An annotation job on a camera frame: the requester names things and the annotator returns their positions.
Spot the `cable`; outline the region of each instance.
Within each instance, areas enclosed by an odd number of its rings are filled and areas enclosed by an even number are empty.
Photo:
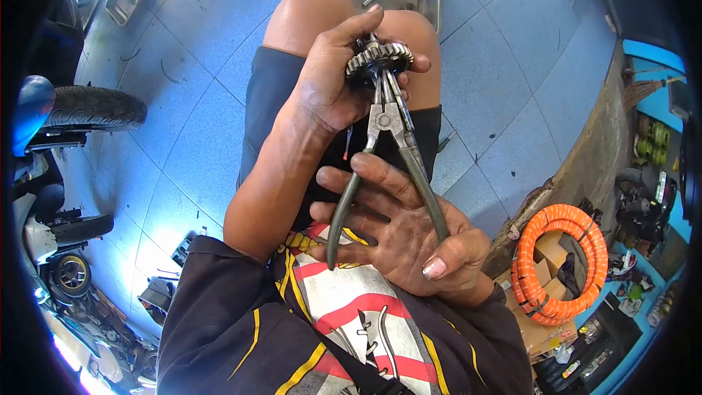
[[[583,293],[572,301],[551,298],[536,278],[533,249],[544,233],[563,231],[580,243],[588,260]],[[600,227],[583,210],[571,205],[544,207],[529,221],[512,260],[514,297],[522,310],[541,325],[558,326],[584,312],[600,294],[607,276],[607,244]]]

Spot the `graphic print shirt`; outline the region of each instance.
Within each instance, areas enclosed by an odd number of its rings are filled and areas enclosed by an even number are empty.
[[[365,243],[344,230],[341,243]],[[405,293],[372,266],[329,271],[306,254],[328,231],[292,233],[268,268],[196,237],[163,327],[159,393],[358,394],[312,327],[417,395],[529,393],[501,287],[468,310]]]

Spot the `broom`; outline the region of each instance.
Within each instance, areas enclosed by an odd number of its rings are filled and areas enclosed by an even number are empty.
[[[629,111],[641,102],[645,97],[649,96],[653,92],[665,87],[673,81],[684,80],[685,75],[677,76],[675,78],[669,78],[667,80],[648,80],[648,81],[637,81],[636,83],[629,84],[626,89],[624,89],[624,111]]]

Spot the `metal gear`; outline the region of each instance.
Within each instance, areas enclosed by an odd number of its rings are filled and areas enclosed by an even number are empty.
[[[414,57],[407,46],[401,43],[381,45],[371,40],[364,44],[361,52],[346,66],[346,78],[356,82],[370,83],[373,75],[386,68],[393,74],[409,69]]]

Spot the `bag strap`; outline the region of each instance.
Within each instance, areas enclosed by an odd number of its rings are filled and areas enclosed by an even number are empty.
[[[368,364],[362,364],[353,355],[346,352],[344,348],[317,331],[311,324],[310,328],[320,338],[320,341],[324,343],[324,346],[329,349],[329,352],[336,357],[341,367],[344,368],[351,380],[356,384],[361,395],[414,395],[414,392],[399,382],[397,378],[386,380],[378,375],[377,368]]]

